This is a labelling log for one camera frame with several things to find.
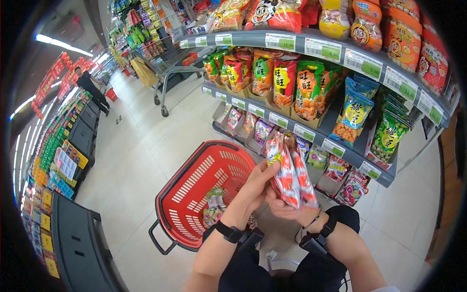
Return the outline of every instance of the store shelf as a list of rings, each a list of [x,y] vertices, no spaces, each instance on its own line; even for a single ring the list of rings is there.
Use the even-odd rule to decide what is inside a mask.
[[[202,36],[186,36],[180,41],[181,48],[210,45],[237,45],[289,50],[304,55],[326,59],[360,72],[405,97],[439,126],[447,128],[459,95],[451,103],[444,97],[436,97],[420,80],[417,73],[409,73],[393,63],[387,54],[369,52],[357,46],[350,38],[335,40],[317,29],[303,28],[301,34],[277,30],[239,30],[212,33]],[[398,82],[399,89],[390,86]]]
[[[232,103],[232,98],[237,99],[241,103],[245,104],[246,110],[249,109],[250,104],[253,106],[256,106],[260,108],[260,110],[264,111],[264,118],[266,119],[270,119],[269,117],[270,117],[270,114],[272,113],[273,115],[279,117],[283,122],[286,122],[287,123],[286,128],[294,133],[297,132],[295,130],[295,125],[298,125],[302,127],[302,129],[304,129],[308,133],[308,135],[311,135],[311,136],[314,135],[314,139],[312,142],[317,145],[322,145],[323,142],[325,141],[325,138],[328,138],[329,134],[332,133],[334,126],[336,125],[336,120],[339,115],[340,108],[342,106],[342,102],[340,102],[339,98],[337,98],[335,102],[331,104],[328,112],[324,115],[321,125],[318,127],[318,129],[315,130],[304,124],[294,121],[290,117],[286,117],[279,113],[270,111],[268,108],[266,108],[265,103],[261,100],[256,100],[253,98],[242,99],[240,97],[230,95],[227,91],[217,88],[214,83],[210,83],[210,82],[205,82],[201,86],[201,88],[204,93],[209,94],[212,97],[215,97],[219,100],[226,101],[228,103]],[[363,155],[365,151],[365,145],[367,142],[367,138],[368,138],[368,128],[364,128],[360,136],[358,136],[357,139],[355,140],[353,149],[349,149],[344,143],[340,141],[335,141],[335,140],[331,140],[331,141],[344,149],[344,154],[342,156],[342,159],[347,161],[352,166],[356,168],[360,168],[362,163],[366,162],[367,164],[373,166],[378,171],[381,171],[381,174],[379,175],[376,181],[384,187],[389,187],[391,183],[394,181],[394,178],[396,177],[397,157],[394,161],[394,164],[388,169],[388,171],[384,171],[383,169],[379,168],[372,162],[368,161],[367,159],[364,159]]]

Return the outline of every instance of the shopping basket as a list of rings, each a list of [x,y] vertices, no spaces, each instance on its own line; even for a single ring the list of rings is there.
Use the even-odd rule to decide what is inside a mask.
[[[198,251],[206,231],[202,223],[206,193],[222,187],[228,205],[255,165],[251,156],[233,143],[217,140],[202,143],[156,197],[157,220],[149,229],[149,236],[157,249],[163,255],[176,245]],[[166,250],[153,234],[159,223],[172,240]]]

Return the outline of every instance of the basket handle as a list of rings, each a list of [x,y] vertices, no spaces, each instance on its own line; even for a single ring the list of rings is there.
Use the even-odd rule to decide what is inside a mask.
[[[157,249],[161,252],[161,254],[166,256],[178,244],[178,242],[170,238],[170,240],[172,240],[172,244],[169,246],[168,249],[166,249],[166,250],[162,249],[161,245],[157,242],[156,238],[154,237],[154,234],[152,233],[154,231],[154,229],[156,228],[156,226],[159,224],[159,222],[160,222],[159,218],[157,218],[157,220],[154,222],[154,224],[151,226],[151,228],[149,228],[149,236],[151,237],[152,242],[157,247]]]

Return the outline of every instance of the shopping cart wheel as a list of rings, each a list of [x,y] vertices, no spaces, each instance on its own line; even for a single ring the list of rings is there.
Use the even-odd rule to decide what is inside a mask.
[[[161,112],[162,112],[162,116],[163,117],[168,117],[169,116],[169,111],[167,110],[167,107],[164,106],[162,109],[161,109]]]

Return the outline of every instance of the tiled floor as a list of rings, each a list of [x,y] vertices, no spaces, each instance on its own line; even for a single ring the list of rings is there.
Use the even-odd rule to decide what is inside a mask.
[[[156,221],[154,199],[168,179],[206,140],[227,139],[212,129],[212,114],[219,101],[201,92],[202,79],[194,74],[167,94],[169,117],[153,103],[152,89],[133,77],[115,73],[111,84],[119,97],[108,117],[101,115],[96,163],[83,182],[76,202],[99,212],[102,229],[128,291],[181,291],[195,253],[175,247],[162,256],[148,229]],[[121,122],[116,119],[121,115]],[[424,141],[417,126],[401,141],[398,169]],[[437,145],[399,173],[389,188],[376,182],[355,206],[360,214],[360,235],[390,285],[411,291],[429,266],[424,263],[439,204]],[[319,198],[325,207],[335,203]],[[278,259],[299,262],[306,251],[294,243],[298,225],[276,218],[266,204],[257,210],[266,237],[260,264],[274,249]],[[160,226],[154,231],[163,248],[170,241]]]

